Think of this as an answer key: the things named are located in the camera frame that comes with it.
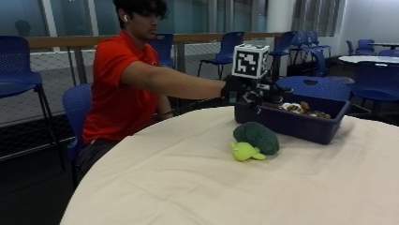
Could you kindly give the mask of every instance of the red shirt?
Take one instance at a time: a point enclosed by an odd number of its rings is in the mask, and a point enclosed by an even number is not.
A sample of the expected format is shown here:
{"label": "red shirt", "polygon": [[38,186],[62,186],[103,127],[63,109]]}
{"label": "red shirt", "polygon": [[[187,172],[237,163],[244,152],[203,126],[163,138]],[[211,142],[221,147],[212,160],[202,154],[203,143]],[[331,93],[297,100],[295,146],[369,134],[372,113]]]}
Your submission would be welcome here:
{"label": "red shirt", "polygon": [[120,83],[126,66],[142,61],[158,66],[155,50],[140,50],[128,34],[100,41],[92,61],[91,104],[83,126],[83,142],[100,138],[120,141],[151,124],[158,95]]}

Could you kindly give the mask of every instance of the window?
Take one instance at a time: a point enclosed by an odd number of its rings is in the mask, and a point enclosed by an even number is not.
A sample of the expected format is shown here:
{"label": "window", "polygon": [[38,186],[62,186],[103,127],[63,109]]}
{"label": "window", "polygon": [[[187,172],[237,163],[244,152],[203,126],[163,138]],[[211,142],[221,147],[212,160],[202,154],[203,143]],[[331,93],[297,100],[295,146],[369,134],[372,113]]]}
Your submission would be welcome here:
{"label": "window", "polygon": [[168,16],[158,33],[192,34],[208,31],[208,0],[166,0]]}
{"label": "window", "polygon": [[50,0],[57,36],[90,36],[88,8],[83,0]]}
{"label": "window", "polygon": [[295,0],[291,30],[333,36],[340,0]]}
{"label": "window", "polygon": [[0,0],[1,35],[45,37],[49,35],[39,0]]}
{"label": "window", "polygon": [[99,36],[112,36],[119,33],[119,22],[111,1],[94,0],[95,19]]}
{"label": "window", "polygon": [[232,31],[249,32],[251,0],[233,0],[232,2]]}
{"label": "window", "polygon": [[268,5],[268,0],[259,1],[257,32],[267,31],[267,5]]}
{"label": "window", "polygon": [[216,0],[215,31],[225,31],[225,0]]}

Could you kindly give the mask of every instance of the man's arm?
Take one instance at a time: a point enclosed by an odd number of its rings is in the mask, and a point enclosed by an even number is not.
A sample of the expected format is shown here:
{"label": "man's arm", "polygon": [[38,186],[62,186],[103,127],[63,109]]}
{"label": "man's arm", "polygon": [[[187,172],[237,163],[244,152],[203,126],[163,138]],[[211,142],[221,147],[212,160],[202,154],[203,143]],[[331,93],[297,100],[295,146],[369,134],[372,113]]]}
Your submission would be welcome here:
{"label": "man's arm", "polygon": [[170,100],[167,99],[166,96],[159,95],[158,105],[156,105],[156,113],[160,115],[162,120],[170,119],[172,117],[172,113],[162,115],[164,113],[168,113],[170,111],[171,111]]}
{"label": "man's arm", "polygon": [[154,67],[140,61],[127,65],[120,82],[175,98],[219,98],[224,82],[192,77],[167,67]]}

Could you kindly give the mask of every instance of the navy plastic tub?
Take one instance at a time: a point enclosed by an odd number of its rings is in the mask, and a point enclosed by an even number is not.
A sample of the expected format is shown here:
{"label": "navy plastic tub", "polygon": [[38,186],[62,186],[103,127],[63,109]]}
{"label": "navy plastic tub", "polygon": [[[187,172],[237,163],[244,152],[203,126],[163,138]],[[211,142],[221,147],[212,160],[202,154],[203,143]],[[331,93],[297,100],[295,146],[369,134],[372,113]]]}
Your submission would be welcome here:
{"label": "navy plastic tub", "polygon": [[257,122],[273,132],[289,135],[313,143],[328,144],[342,116],[349,109],[349,102],[319,97],[291,95],[284,97],[284,102],[299,103],[305,101],[312,111],[327,113],[331,119],[317,118],[309,115],[287,112],[265,106],[259,106],[256,114],[244,103],[235,103],[233,117],[240,124]]}

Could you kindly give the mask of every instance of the man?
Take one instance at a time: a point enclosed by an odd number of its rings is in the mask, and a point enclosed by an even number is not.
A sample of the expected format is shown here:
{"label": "man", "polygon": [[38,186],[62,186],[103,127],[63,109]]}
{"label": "man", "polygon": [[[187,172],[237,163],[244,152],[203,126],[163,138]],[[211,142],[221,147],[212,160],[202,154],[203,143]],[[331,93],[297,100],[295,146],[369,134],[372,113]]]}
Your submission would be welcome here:
{"label": "man", "polygon": [[155,113],[170,111],[167,96],[219,98],[224,87],[224,82],[158,67],[156,52],[146,42],[155,38],[158,19],[166,17],[163,0],[112,0],[112,4],[120,33],[95,49],[91,109],[83,127],[87,146],[76,161],[82,174],[126,136],[151,124]]}

